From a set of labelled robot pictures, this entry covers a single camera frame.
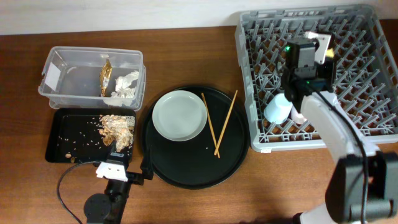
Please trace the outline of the food scraps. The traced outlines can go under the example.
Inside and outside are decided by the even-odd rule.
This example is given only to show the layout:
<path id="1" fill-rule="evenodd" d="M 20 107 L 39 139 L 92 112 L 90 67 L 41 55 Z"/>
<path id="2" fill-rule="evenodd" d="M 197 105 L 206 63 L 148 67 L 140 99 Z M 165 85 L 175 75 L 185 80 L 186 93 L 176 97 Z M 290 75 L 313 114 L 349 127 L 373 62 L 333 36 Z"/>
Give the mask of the food scraps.
<path id="1" fill-rule="evenodd" d="M 132 146 L 136 122 L 134 116 L 105 115 L 100 117 L 99 122 L 101 124 L 99 134 L 102 135 L 105 146 L 115 143 L 116 152 Z"/>

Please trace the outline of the grey round plate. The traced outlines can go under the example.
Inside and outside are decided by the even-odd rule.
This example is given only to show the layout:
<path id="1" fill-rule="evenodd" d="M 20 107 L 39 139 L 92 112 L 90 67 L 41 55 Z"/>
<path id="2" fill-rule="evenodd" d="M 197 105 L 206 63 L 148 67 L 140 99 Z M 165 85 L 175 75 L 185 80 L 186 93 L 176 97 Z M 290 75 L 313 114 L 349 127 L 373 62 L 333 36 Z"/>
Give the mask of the grey round plate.
<path id="1" fill-rule="evenodd" d="M 207 122 L 204 102 L 196 94 L 175 90 L 161 96 L 152 111 L 157 132 L 171 141 L 188 141 L 201 133 Z"/>

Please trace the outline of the white tissue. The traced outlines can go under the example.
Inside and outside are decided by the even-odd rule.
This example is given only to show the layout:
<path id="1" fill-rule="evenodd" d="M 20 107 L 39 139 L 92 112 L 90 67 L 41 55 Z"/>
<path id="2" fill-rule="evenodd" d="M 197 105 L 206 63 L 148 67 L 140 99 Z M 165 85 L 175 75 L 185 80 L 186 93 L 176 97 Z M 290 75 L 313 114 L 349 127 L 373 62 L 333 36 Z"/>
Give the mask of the white tissue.
<path id="1" fill-rule="evenodd" d="M 138 78 L 138 71 L 133 71 L 124 77 L 118 77 L 115 91 L 111 93 L 109 98 L 103 100 L 104 103 L 110 106 L 130 106 L 136 94 L 136 88 L 132 87 L 132 84 Z"/>

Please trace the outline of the wooden chopstick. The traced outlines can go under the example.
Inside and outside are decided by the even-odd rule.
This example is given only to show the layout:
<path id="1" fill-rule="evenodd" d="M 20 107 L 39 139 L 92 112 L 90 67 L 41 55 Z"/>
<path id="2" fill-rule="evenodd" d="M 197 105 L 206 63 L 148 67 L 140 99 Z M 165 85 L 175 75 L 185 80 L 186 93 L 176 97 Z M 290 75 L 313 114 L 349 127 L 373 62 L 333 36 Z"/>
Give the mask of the wooden chopstick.
<path id="1" fill-rule="evenodd" d="M 215 133 L 214 133 L 214 130 L 213 130 L 213 125 L 212 125 L 212 122 L 211 122 L 211 117 L 210 117 L 210 113 L 209 113 L 208 106 L 207 106 L 207 103 L 206 103 L 205 95 L 203 93 L 201 93 L 201 97 L 202 97 L 202 100 L 203 100 L 203 102 L 205 104 L 206 113 L 207 113 L 207 120 L 208 120 L 208 124 L 209 124 L 209 127 L 210 127 L 211 137 L 212 137 L 214 146 L 216 147 L 217 146 L 217 141 L 216 141 L 216 138 L 215 138 Z M 216 153 L 215 155 L 217 156 L 217 158 L 220 159 L 219 152 L 215 151 L 215 153 Z"/>
<path id="2" fill-rule="evenodd" d="M 229 106 L 229 110 L 228 110 L 228 113 L 227 113 L 227 115 L 226 115 L 226 118 L 225 118 L 225 121 L 224 121 L 222 130 L 221 130 L 221 133 L 220 133 L 220 136 L 219 136 L 217 145 L 216 145 L 216 147 L 215 147 L 214 155 L 217 156 L 217 158 L 220 158 L 219 149 L 220 149 L 221 142 L 222 142 L 222 139 L 223 139 L 223 136 L 224 136 L 224 132 L 225 132 L 226 127 L 227 127 L 227 125 L 228 125 L 229 117 L 231 116 L 231 112 L 232 112 L 232 110 L 233 110 L 234 102 L 236 101 L 237 94 L 238 94 L 238 90 L 236 90 L 235 93 L 234 93 L 234 96 L 233 96 L 233 99 L 232 99 L 231 104 L 230 104 L 230 106 Z"/>

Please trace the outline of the gold brown snack wrapper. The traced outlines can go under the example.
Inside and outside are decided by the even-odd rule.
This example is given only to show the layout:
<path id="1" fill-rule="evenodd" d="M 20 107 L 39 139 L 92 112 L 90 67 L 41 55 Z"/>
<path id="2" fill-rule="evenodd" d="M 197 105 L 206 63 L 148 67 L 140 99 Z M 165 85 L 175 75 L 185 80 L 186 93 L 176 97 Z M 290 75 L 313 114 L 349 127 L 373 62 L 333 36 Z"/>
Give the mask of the gold brown snack wrapper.
<path id="1" fill-rule="evenodd" d="M 103 65 L 103 67 L 100 71 L 100 75 L 99 75 L 100 89 L 101 89 L 100 96 L 102 96 L 102 97 L 106 96 L 106 89 L 109 85 L 112 70 L 113 70 L 113 68 L 111 66 L 111 62 L 107 58 L 105 64 Z"/>

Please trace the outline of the light blue plastic cup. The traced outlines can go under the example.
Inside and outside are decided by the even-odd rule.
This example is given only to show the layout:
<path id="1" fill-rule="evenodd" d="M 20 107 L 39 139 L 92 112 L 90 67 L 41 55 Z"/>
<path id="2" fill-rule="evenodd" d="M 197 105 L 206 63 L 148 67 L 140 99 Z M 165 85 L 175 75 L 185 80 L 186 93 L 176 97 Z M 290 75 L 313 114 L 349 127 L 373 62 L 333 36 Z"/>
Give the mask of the light blue plastic cup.
<path id="1" fill-rule="evenodd" d="M 289 117 L 292 107 L 292 102 L 283 93 L 279 93 L 266 106 L 264 117 L 270 123 L 282 124 Z"/>

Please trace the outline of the pink cup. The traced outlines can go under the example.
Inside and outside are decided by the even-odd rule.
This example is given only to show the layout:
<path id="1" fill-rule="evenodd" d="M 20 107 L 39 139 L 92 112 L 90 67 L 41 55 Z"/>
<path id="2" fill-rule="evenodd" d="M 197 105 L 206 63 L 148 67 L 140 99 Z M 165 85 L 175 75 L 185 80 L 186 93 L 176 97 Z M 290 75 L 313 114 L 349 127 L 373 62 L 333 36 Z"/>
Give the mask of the pink cup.
<path id="1" fill-rule="evenodd" d="M 307 121 L 307 118 L 305 118 L 303 114 L 299 113 L 294 106 L 291 109 L 290 118 L 297 124 L 303 124 Z"/>

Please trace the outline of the yellow bowl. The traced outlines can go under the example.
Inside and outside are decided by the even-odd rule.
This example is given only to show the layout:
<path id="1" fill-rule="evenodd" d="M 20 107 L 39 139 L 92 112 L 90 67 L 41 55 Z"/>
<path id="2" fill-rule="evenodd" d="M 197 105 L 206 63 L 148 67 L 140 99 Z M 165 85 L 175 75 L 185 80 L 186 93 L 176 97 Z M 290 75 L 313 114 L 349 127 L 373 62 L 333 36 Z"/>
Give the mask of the yellow bowl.
<path id="1" fill-rule="evenodd" d="M 335 56 L 335 53 L 334 53 L 334 49 L 333 48 L 330 48 L 330 49 L 326 50 L 326 53 L 325 53 L 325 57 L 326 58 L 334 58 L 334 56 Z"/>

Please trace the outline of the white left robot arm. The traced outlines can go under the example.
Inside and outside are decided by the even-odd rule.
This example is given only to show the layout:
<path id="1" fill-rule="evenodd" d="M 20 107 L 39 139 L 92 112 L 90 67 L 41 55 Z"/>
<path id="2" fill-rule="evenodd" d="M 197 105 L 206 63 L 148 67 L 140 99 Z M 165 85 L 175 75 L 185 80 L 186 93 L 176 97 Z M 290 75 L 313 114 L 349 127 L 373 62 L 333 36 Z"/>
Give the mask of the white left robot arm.
<path id="1" fill-rule="evenodd" d="M 60 186 L 63 178 L 77 167 L 91 164 L 96 167 L 96 176 L 108 181 L 102 194 L 93 194 L 84 204 L 84 214 L 87 223 L 120 223 L 129 198 L 132 185 L 143 185 L 145 180 L 152 180 L 154 169 L 152 152 L 143 152 L 141 172 L 129 172 L 131 151 L 117 152 L 115 143 L 100 149 L 98 146 L 88 146 L 73 153 L 82 159 L 78 164 L 68 168 L 57 182 L 57 198 L 61 206 L 78 222 L 82 221 L 66 206 L 62 200 Z"/>

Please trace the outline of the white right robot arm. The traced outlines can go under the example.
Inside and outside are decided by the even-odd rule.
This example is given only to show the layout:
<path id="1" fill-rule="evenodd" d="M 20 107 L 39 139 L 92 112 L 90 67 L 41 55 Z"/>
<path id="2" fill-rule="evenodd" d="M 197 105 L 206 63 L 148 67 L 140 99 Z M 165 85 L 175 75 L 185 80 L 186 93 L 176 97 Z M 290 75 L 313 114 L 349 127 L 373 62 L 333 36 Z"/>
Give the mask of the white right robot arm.
<path id="1" fill-rule="evenodd" d="M 342 109 L 332 83 L 328 40 L 287 41 L 285 97 L 318 131 L 336 163 L 324 204 L 294 215 L 294 223 L 369 223 L 397 215 L 397 154 L 368 141 Z"/>

